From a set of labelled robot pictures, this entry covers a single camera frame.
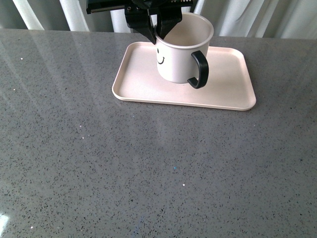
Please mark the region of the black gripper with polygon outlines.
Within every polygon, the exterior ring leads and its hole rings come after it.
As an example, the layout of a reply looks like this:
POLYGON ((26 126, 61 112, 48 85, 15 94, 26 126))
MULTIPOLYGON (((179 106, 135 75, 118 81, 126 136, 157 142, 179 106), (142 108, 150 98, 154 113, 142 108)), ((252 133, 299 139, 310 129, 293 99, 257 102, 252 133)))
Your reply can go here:
POLYGON ((157 34, 164 39, 182 21, 182 7, 191 7, 192 0, 87 0, 88 14, 125 9, 127 24, 154 45, 156 36, 151 15, 158 15, 157 34))

